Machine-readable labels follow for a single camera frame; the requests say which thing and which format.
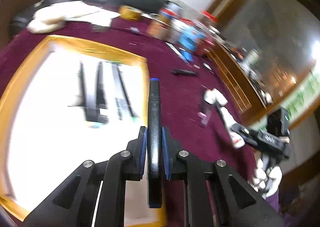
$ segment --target blue object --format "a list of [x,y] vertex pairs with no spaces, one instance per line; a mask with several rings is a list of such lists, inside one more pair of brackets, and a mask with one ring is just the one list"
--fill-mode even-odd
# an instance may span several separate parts
[[167,146],[167,139],[165,138],[164,127],[162,127],[162,153],[164,161],[164,172],[167,177],[167,180],[170,179],[170,158]]
[[146,161],[146,153],[147,153],[147,128],[144,129],[143,141],[142,141],[142,145],[141,145],[140,171],[139,171],[140,175],[143,175],[143,173],[144,173],[144,165],[145,165],[145,161]]
[[199,39],[203,38],[205,38],[204,34],[200,33],[194,27],[190,27],[182,34],[182,36],[180,36],[179,43],[182,44],[185,48],[194,52],[196,50]]
[[183,57],[184,57],[187,61],[192,62],[192,55],[191,55],[191,54],[189,54],[188,52],[183,51],[183,50],[181,50],[181,54],[183,55]]

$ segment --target purple sleeve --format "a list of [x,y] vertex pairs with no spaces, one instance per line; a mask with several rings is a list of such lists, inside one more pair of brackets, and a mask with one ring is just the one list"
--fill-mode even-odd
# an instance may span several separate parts
[[268,204],[272,206],[273,209],[279,212],[279,189],[271,196],[266,198]]

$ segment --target logo on device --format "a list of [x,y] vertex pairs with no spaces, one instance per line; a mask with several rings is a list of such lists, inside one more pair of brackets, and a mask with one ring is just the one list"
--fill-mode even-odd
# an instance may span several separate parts
[[269,137],[268,135],[266,135],[266,140],[273,144],[275,143],[275,139],[273,137]]

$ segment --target bright light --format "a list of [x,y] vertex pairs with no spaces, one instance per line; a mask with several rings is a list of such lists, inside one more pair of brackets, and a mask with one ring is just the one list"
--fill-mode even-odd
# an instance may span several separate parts
[[316,60],[320,59],[320,42],[318,40],[313,45],[312,57]]

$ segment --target blue package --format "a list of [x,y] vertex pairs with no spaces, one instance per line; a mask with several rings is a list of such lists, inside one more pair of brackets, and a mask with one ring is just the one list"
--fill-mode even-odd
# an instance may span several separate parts
[[200,33],[194,27],[190,27],[182,34],[179,39],[179,43],[185,48],[194,52],[196,50],[199,39],[203,38],[205,38],[204,34]]
[[191,54],[189,54],[188,52],[183,51],[183,50],[181,50],[181,54],[183,55],[183,57],[184,57],[187,61],[192,62],[192,55],[191,55]]

